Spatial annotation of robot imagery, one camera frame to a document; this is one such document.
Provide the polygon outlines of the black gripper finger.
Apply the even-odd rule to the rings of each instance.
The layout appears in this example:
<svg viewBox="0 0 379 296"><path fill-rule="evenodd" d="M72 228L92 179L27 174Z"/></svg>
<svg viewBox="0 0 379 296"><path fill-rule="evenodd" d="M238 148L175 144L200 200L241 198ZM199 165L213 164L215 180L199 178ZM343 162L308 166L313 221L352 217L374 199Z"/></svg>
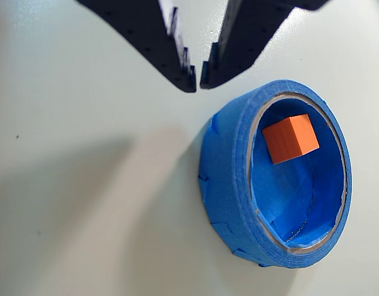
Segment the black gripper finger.
<svg viewBox="0 0 379 296"><path fill-rule="evenodd" d="M120 33L166 79L196 91L196 72L184 45L178 7L171 1L84 0L80 4Z"/></svg>
<svg viewBox="0 0 379 296"><path fill-rule="evenodd" d="M200 87L216 88L252 67L294 8L317 10L326 1L228 1L217 42L203 62Z"/></svg>

